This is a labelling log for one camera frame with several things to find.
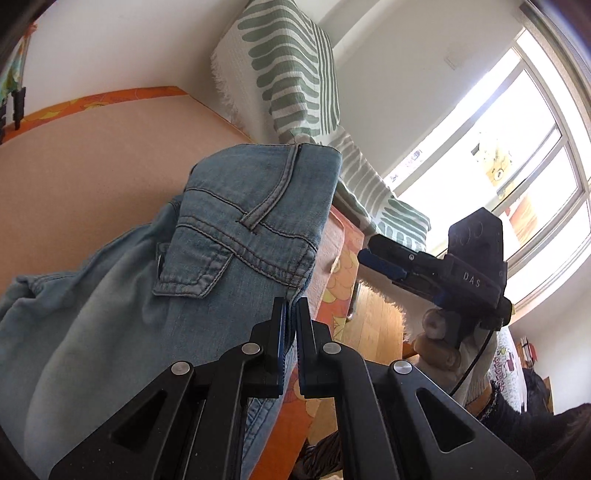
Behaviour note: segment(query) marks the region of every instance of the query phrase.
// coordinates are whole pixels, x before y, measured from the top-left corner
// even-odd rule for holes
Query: light blue denim
[[[16,279],[0,300],[0,424],[42,480],[173,362],[217,360],[274,297],[302,295],[340,164],[309,144],[223,150],[79,271]],[[243,478],[279,407],[251,403]]]

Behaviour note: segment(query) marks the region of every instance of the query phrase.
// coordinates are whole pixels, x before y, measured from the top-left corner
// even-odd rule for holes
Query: green striped towel
[[[230,120],[258,143],[313,142],[343,155],[336,196],[367,235],[424,251],[429,219],[400,202],[339,125],[328,35],[293,0],[254,0],[212,54]]]

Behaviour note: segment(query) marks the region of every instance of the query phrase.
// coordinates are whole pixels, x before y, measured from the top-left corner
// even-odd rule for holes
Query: window glass
[[[433,155],[435,150],[441,147],[491,97],[517,66],[520,59],[515,50],[509,50],[492,70],[468,92],[452,112],[427,135],[425,140],[386,176],[386,184],[394,190]]]
[[[591,141],[589,140],[589,133],[564,80],[531,33],[527,30],[524,31],[517,39],[517,43],[538,69],[554,95],[570,132],[573,134],[574,143],[579,151],[586,177],[587,179],[591,178]]]
[[[522,72],[466,135],[400,196],[431,219],[427,251],[437,255],[446,248],[453,223],[482,206],[492,210],[499,205],[518,185],[509,184],[513,174],[533,158],[541,162],[543,157],[535,153],[545,148],[553,129],[550,109]],[[570,165],[566,167],[565,175],[574,178]]]
[[[538,150],[530,157],[530,159],[527,160],[521,166],[521,168],[515,168],[514,173],[508,176],[504,185],[497,190],[498,197],[500,199],[507,197],[507,195],[509,195],[510,192],[516,188],[516,186],[520,185],[522,181],[529,177],[558,143],[560,138],[560,131],[555,125],[548,134],[548,137],[540,145]]]
[[[587,203],[584,203],[558,235],[521,270],[509,278],[505,297],[515,304],[528,296],[560,269],[590,232],[589,210]]]
[[[542,171],[503,215],[505,259],[509,258],[537,234],[568,202],[577,190],[577,181],[566,149]]]

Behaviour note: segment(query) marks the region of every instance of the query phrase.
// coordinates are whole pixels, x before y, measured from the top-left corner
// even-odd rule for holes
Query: glove
[[[440,310],[437,309],[425,313],[423,329],[424,333],[417,336],[413,345],[418,355],[409,361],[442,390],[449,393],[476,358],[489,331],[476,327],[474,333],[464,338],[459,350],[456,350],[443,342],[446,324]],[[488,371],[495,356],[496,346],[496,332],[493,332],[472,372],[453,395],[453,399],[463,407],[482,395],[490,385]]]

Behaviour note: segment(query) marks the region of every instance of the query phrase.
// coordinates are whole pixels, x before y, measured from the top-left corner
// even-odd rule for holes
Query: orange patterned bedsheet
[[[332,212],[343,224],[345,243],[324,291],[316,320],[327,324],[333,338],[339,340],[357,278],[357,253],[363,245],[363,233],[336,209],[333,208]],[[277,423],[251,480],[286,480],[289,477],[319,405],[320,400],[305,400],[300,395],[296,368],[287,385]]]
[[[20,135],[31,128],[39,127],[51,120],[83,112],[89,108],[96,108],[113,103],[129,102],[131,100],[144,100],[146,98],[169,97],[176,95],[187,95],[178,87],[149,87],[132,88],[130,90],[117,90],[116,92],[98,93],[87,97],[76,98],[68,102],[58,103],[37,112],[25,115],[21,120],[19,130],[14,129],[14,124],[7,125],[4,129],[6,136],[4,142]]]

